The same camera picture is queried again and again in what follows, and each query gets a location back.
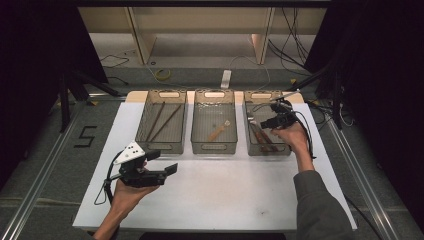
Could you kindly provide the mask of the metal fork with wooden handle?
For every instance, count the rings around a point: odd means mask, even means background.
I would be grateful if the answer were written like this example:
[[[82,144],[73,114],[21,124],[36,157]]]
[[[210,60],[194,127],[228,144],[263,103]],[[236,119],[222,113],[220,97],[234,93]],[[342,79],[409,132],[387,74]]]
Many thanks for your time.
[[[255,138],[257,139],[257,142],[260,145],[260,151],[261,152],[268,152],[268,147],[266,145],[266,141],[262,138],[262,134],[261,134],[260,130],[257,128],[254,116],[251,113],[248,113],[247,119],[248,119],[249,124],[252,128],[252,131],[254,132]]]

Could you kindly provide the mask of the black metal stand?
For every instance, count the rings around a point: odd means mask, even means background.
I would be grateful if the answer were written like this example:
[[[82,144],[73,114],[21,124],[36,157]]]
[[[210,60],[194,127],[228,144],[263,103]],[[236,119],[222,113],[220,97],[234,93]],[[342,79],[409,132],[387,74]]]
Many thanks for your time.
[[[68,73],[65,73],[59,78],[59,98],[61,103],[61,130],[63,133],[68,125],[70,124],[71,114],[69,108],[69,94],[74,96],[77,101],[87,101],[89,98],[89,93],[84,87],[85,84],[92,85],[103,92],[114,96],[121,97],[122,94],[117,90],[112,89],[109,86],[106,86],[104,83],[96,80],[95,78],[89,76],[88,74],[79,71],[73,70]]]
[[[342,95],[341,75],[338,68],[334,64],[327,64],[321,70],[308,76],[298,84],[288,88],[288,91],[302,89],[314,82],[318,81],[318,86],[315,90],[315,95],[318,98],[330,98],[332,100],[332,120],[339,130],[342,129],[340,117],[340,104]]]

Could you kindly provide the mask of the metal floor rail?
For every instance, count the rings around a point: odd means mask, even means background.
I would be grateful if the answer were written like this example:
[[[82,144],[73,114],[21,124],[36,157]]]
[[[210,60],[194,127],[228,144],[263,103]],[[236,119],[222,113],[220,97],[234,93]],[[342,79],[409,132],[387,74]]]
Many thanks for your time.
[[[44,164],[42,165],[37,177],[32,183],[25,197],[21,200],[19,207],[9,221],[5,232],[1,235],[1,240],[17,240],[22,232],[45,184],[47,183],[51,172],[61,156],[65,144],[71,135],[79,115],[83,109],[82,105],[76,105],[71,114],[70,122],[62,133],[59,134],[55,144]]]
[[[338,129],[333,119],[326,116],[326,124],[328,125],[333,137],[335,138],[342,155],[347,162],[347,166],[353,175],[355,182],[364,198],[364,201],[372,215],[379,234],[383,240],[399,240],[399,236],[386,213],[382,203],[378,199],[373,190],[370,181],[365,172],[362,170],[351,146],[348,143],[344,133]]]

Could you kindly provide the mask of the light wooden shelf unit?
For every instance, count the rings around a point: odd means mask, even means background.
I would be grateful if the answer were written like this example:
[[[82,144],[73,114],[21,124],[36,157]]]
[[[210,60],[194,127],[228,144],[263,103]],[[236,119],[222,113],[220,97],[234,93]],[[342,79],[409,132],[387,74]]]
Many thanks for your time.
[[[269,36],[287,34],[288,19],[301,35],[318,33],[326,10],[301,7],[81,7],[90,33],[130,33],[142,64],[158,34],[250,34],[256,61],[265,62]]]

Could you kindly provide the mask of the person's right hand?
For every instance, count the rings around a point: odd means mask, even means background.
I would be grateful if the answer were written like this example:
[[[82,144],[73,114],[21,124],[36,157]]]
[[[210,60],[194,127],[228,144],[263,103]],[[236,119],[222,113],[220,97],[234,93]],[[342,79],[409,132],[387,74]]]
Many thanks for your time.
[[[288,144],[295,154],[307,154],[308,143],[305,130],[299,123],[294,123],[288,128],[272,129],[271,134],[282,139]]]

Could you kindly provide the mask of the black curtain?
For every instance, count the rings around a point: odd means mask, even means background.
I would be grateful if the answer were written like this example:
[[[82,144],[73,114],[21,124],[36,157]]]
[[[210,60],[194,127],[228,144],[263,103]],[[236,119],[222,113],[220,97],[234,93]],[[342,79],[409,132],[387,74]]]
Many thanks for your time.
[[[74,71],[107,81],[76,6],[0,0],[0,189]]]
[[[424,0],[325,0],[307,60],[335,60],[342,99],[424,230]]]

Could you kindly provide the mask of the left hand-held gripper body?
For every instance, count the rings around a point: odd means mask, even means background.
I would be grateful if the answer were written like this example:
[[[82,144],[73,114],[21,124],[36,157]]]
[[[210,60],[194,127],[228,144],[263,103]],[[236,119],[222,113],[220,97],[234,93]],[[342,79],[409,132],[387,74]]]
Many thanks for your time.
[[[137,142],[131,142],[115,158],[113,164],[119,165],[119,179],[131,187],[158,186],[165,183],[164,170],[149,171],[145,168],[146,154]]]

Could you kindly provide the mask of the person's left hand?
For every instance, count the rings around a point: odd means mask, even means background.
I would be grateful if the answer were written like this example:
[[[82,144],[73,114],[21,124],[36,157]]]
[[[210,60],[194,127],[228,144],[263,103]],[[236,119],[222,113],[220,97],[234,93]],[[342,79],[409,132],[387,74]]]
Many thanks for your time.
[[[157,189],[158,186],[141,188],[126,186],[121,180],[118,180],[111,205],[111,212],[121,217],[126,216],[135,208],[142,198]]]

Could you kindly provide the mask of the grey translucent plastic basket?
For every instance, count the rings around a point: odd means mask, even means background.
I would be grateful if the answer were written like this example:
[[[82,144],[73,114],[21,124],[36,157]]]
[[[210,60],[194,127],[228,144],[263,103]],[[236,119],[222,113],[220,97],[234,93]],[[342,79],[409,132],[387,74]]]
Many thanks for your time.
[[[260,123],[267,119],[274,118],[276,113],[271,110],[270,105],[274,103],[274,98],[282,96],[281,91],[245,91],[243,100],[243,113],[246,125],[246,141],[249,156],[288,156],[291,149],[282,139],[271,134],[272,129],[263,129],[273,144],[278,148],[277,152],[261,152],[260,145],[255,138],[254,132],[247,119],[248,113],[254,116],[255,121]]]
[[[150,136],[150,139],[170,116],[174,109],[182,104],[180,111],[158,135],[154,142],[146,141],[154,118],[162,102],[165,107]],[[182,154],[185,136],[187,92],[185,90],[150,90],[145,101],[135,141],[145,150],[160,150],[162,154]]]
[[[212,142],[208,136],[226,120],[230,125]],[[234,154],[238,142],[235,96],[232,90],[196,90],[191,143],[194,154]]]

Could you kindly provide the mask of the metal knife with wooden handle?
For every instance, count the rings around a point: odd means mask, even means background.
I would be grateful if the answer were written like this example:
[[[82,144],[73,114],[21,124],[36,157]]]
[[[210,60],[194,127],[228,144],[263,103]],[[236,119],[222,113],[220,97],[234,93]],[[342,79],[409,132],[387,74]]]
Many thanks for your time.
[[[266,141],[266,145],[268,147],[268,152],[277,152],[278,148],[273,144],[273,142],[268,137],[268,135],[265,133],[265,131],[260,128],[260,126],[258,125],[257,122],[256,122],[256,125],[257,125],[257,128],[260,130],[260,132],[262,134],[262,138]]]

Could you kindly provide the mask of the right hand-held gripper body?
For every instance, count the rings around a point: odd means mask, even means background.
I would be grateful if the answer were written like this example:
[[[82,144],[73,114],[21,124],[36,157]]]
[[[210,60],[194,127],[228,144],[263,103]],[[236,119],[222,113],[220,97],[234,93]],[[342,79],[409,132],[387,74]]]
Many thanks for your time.
[[[282,95],[277,98],[274,98],[274,103],[279,103],[284,108],[284,110],[281,113],[275,112],[276,116],[274,118],[278,121],[277,128],[286,129],[292,126],[298,120],[293,110],[292,104],[288,100],[286,100],[286,97],[288,97],[289,95],[286,94],[286,95]]]

